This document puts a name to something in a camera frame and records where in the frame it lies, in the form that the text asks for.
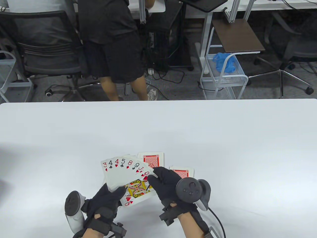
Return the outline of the person's right hand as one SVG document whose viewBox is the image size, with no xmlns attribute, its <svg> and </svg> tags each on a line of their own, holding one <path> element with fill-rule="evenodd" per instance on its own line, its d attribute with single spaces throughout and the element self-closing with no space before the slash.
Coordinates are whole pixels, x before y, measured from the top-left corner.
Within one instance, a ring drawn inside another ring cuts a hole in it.
<svg viewBox="0 0 317 238">
<path fill-rule="evenodd" d="M 197 211 L 197 206 L 194 203 L 186 203 L 177 196 L 176 185 L 181 180 L 177 173 L 164 167 L 155 167 L 154 174 L 155 176 L 148 176 L 148 182 L 164 206 L 169 202 L 179 207 L 181 213 Z"/>
</svg>

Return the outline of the person's left hand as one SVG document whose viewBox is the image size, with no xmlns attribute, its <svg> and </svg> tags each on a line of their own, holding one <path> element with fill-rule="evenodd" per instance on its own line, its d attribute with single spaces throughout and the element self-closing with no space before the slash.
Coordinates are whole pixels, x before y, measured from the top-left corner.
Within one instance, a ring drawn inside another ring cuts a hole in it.
<svg viewBox="0 0 317 238">
<path fill-rule="evenodd" d="M 107 184 L 104 184 L 93 198 L 85 200 L 81 208 L 86 213 L 83 238 L 102 238 L 112 232 L 113 220 L 125 192 L 124 186 L 110 192 Z"/>
</svg>

